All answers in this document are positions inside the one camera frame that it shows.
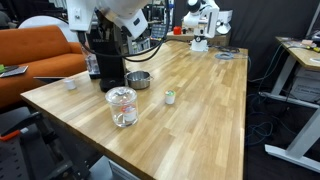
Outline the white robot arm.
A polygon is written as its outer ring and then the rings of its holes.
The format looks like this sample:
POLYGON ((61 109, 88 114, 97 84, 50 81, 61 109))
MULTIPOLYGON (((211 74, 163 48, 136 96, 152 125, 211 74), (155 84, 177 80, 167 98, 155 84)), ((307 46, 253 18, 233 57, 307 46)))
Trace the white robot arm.
MULTIPOLYGON (((69 29, 71 31, 89 32, 94 10, 120 29, 137 38, 147 28, 147 20, 142 8, 149 0, 66 0, 69 29)), ((214 0, 188 0, 188 14, 183 18, 188 28, 205 25, 204 36, 213 38, 220 8, 214 0)))

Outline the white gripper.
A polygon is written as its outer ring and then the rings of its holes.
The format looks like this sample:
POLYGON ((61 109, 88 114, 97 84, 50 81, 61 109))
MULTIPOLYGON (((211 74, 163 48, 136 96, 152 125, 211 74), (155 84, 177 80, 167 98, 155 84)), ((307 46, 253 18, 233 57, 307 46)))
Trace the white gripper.
POLYGON ((66 3, 71 31, 89 32, 95 10, 134 39, 148 26, 142 12, 148 0, 66 0, 66 3))

